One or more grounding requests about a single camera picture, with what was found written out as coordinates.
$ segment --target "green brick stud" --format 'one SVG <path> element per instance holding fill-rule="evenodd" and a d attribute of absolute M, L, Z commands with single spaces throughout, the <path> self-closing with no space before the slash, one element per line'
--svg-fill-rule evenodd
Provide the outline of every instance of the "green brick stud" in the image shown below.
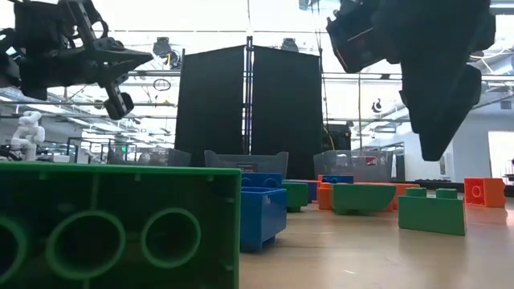
<path fill-rule="evenodd" d="M 308 205 L 308 184 L 284 182 L 282 187 L 288 190 L 288 212 L 298 213 Z"/>
<path fill-rule="evenodd" d="M 398 226 L 441 234 L 466 235 L 463 201 L 455 189 L 438 189 L 435 198 L 426 196 L 426 189 L 407 189 L 398 197 Z"/>
<path fill-rule="evenodd" d="M 336 184 L 332 203 L 336 214 L 370 214 L 385 209 L 394 198 L 392 185 Z"/>

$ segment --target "ceiling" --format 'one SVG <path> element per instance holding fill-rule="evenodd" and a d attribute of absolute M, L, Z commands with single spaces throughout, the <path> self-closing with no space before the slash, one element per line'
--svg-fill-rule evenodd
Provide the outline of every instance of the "ceiling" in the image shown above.
<path fill-rule="evenodd" d="M 337 1 L 321 0 L 320 10 L 301 10 L 299 0 L 145 0 L 144 2 L 128 2 L 125 0 L 100 1 L 93 0 L 97 10 L 108 22 L 110 36 L 120 40 L 126 47 L 140 51 L 151 52 L 157 37 L 169 37 L 172 47 L 186 54 L 208 51 L 221 47 L 241 45 L 246 42 L 247 35 L 254 37 L 254 44 L 267 47 L 279 47 L 284 38 L 294 38 L 303 53 L 319 54 L 318 42 L 326 51 L 323 54 L 325 71 L 326 96 L 328 100 L 328 117 L 334 122 L 355 120 L 359 117 L 358 107 L 361 104 L 363 119 L 391 119 L 403 117 L 403 109 L 398 90 L 401 87 L 400 75 L 391 76 L 389 80 L 380 80 L 381 74 L 400 73 L 398 65 L 386 61 L 376 63 L 366 68 L 362 75 L 361 85 L 358 85 L 358 75 L 345 74 L 341 65 L 331 52 L 331 43 L 324 33 L 326 18 L 332 17 L 332 12 L 338 7 Z M 493 1 L 496 7 L 514 9 L 514 1 Z M 12 4 L 0 1 L 0 27 L 13 26 L 14 15 Z M 484 73 L 495 74 L 499 67 L 489 67 L 500 63 L 502 59 L 511 56 L 510 49 L 514 46 L 514 16 L 497 16 L 496 44 L 486 51 L 484 59 L 477 63 L 482 65 Z M 95 129 L 97 132 L 125 132 L 140 134 L 165 134 L 166 141 L 174 141 L 174 127 L 177 115 L 176 103 L 178 98 L 178 71 L 170 71 L 163 64 L 163 59 L 155 58 L 138 68 L 139 71 L 162 71 L 165 76 L 132 76 L 121 85 L 123 92 L 128 92 L 136 104 L 130 119 L 119 122 L 110 121 L 104 109 L 85 105 L 38 106 L 26 105 L 3 106 L 16 109 L 39 109 L 45 112 L 45 117 L 60 115 L 60 119 L 70 121 L 70 124 L 81 128 Z M 106 100 L 103 90 L 94 86 L 71 87 L 50 90 L 51 101 L 71 101 L 74 103 L 95 103 Z M 0 100 L 34 101 L 25 98 L 14 89 L 0 90 Z M 483 101 L 491 103 L 497 96 L 484 95 Z M 373 110 L 373 103 L 380 99 L 381 109 Z M 498 108 L 499 105 L 488 105 L 473 113 L 508 114 Z M 148 138 L 148 142 L 161 141 L 157 137 Z"/>

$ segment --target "black curtain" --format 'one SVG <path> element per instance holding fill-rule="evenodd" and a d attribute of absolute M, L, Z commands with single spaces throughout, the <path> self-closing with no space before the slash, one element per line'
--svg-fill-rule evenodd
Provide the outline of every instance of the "black curtain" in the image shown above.
<path fill-rule="evenodd" d="M 314 179 L 321 152 L 320 58 L 255 47 L 251 153 L 289 152 L 288 178 Z"/>
<path fill-rule="evenodd" d="M 175 148 L 204 166 L 204 151 L 243 153 L 244 46 L 186 55 L 178 95 Z"/>

